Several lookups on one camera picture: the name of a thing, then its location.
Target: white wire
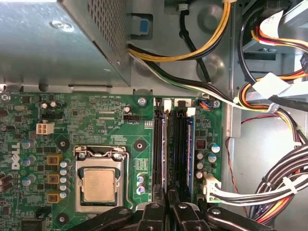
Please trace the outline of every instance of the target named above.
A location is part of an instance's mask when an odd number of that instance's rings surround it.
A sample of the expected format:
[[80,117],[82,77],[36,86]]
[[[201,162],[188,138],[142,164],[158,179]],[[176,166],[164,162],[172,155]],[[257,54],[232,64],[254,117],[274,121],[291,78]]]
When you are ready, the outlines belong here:
[[[292,182],[292,184],[296,187],[297,185],[301,184],[305,180],[308,179],[307,175],[302,175],[298,177],[296,180]],[[272,195],[275,193],[280,193],[285,190],[289,190],[290,188],[288,186],[283,186],[282,188],[270,191],[270,192],[263,192],[263,193],[258,193],[258,194],[238,194],[238,193],[232,193],[232,192],[224,192],[218,188],[214,188],[214,194],[218,196],[223,196],[223,197],[228,197],[228,198],[237,198],[237,197],[250,197],[250,196],[263,196],[263,195]]]
[[[166,81],[162,76],[159,75],[159,73],[157,73],[155,70],[153,70],[145,61],[143,61],[142,59],[134,56],[133,54],[129,53],[129,55],[135,59],[136,61],[138,61],[139,63],[141,63],[142,65],[144,65],[146,68],[148,68],[156,77],[158,77],[159,79],[161,79],[162,81],[166,82],[166,83],[169,83],[168,81]],[[208,94],[208,95],[211,95],[213,96],[214,98],[222,101],[222,102],[225,102],[229,105],[231,105],[232,107],[236,107],[236,108],[239,108],[239,109],[242,109],[242,110],[248,110],[248,111],[251,111],[251,109],[249,108],[246,108],[246,107],[242,107],[242,106],[239,106],[233,102],[230,102],[228,100],[225,100],[224,98],[220,97],[219,95],[217,95],[216,93],[210,91],[210,90],[207,90],[207,89],[203,89],[203,88],[199,88],[199,87],[195,87],[195,86],[191,86],[191,85],[186,85],[186,84],[181,84],[183,86],[185,86],[186,88],[188,89],[194,89],[194,90],[197,90],[199,92],[203,92],[205,94]]]
[[[303,186],[297,188],[298,191],[306,188],[308,186],[308,183],[304,184]],[[252,202],[252,203],[242,203],[242,204],[237,204],[237,203],[231,203],[231,202],[226,202],[226,201],[218,201],[218,203],[223,203],[223,204],[226,204],[226,205],[233,205],[233,206],[254,206],[254,205],[265,205],[265,204],[272,204],[276,201],[279,201],[289,195],[293,194],[292,192],[288,192],[284,195],[281,195],[279,197],[275,197],[275,198],[272,198],[270,200],[266,200],[266,201],[260,201],[260,202]]]

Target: ram slot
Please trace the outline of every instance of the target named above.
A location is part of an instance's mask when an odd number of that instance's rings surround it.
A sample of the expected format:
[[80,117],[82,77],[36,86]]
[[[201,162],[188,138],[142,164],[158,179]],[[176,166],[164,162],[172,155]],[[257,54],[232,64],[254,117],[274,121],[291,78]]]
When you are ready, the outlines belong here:
[[195,116],[188,119],[188,160],[187,160],[187,185],[193,201],[193,178],[194,178],[194,143],[195,143]]
[[152,187],[156,184],[161,185],[162,177],[162,150],[163,150],[163,120],[164,110],[162,107],[162,99],[155,99],[154,110],[154,130],[153,130],[153,174]]
[[175,183],[179,188],[180,201],[190,201],[187,186],[187,118],[186,112],[179,109],[175,114],[173,165]]

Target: black capacitor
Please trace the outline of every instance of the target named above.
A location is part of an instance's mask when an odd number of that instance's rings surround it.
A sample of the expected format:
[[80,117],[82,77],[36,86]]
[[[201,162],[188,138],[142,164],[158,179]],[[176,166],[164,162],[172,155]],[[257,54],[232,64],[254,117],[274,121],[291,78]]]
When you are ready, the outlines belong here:
[[12,132],[12,131],[15,131],[16,130],[16,127],[14,125],[2,125],[1,126],[1,131],[2,132]]
[[5,185],[0,186],[0,193],[9,190],[12,187],[13,187],[12,182],[6,183]]
[[4,185],[5,183],[7,183],[7,182],[9,182],[11,180],[13,180],[13,176],[11,174],[9,174],[9,175],[7,175],[5,177],[2,177],[0,179],[0,185]]

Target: mounting hole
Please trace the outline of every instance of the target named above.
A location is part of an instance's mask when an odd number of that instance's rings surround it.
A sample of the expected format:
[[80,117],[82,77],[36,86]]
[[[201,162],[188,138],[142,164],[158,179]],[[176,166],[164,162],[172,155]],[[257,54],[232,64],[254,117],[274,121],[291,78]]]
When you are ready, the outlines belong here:
[[38,85],[38,89],[41,91],[41,92],[47,92],[48,91],[48,84],[46,83],[40,83]]

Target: yellow component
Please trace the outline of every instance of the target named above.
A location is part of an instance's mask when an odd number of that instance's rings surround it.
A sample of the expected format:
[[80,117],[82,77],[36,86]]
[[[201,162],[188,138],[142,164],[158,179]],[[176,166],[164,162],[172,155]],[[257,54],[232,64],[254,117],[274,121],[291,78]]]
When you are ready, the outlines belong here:
[[54,172],[47,174],[47,183],[48,184],[60,184],[60,173]]
[[63,154],[56,153],[47,156],[47,165],[59,165],[63,160]]
[[53,191],[47,194],[47,203],[48,204],[57,204],[61,201],[59,190]]

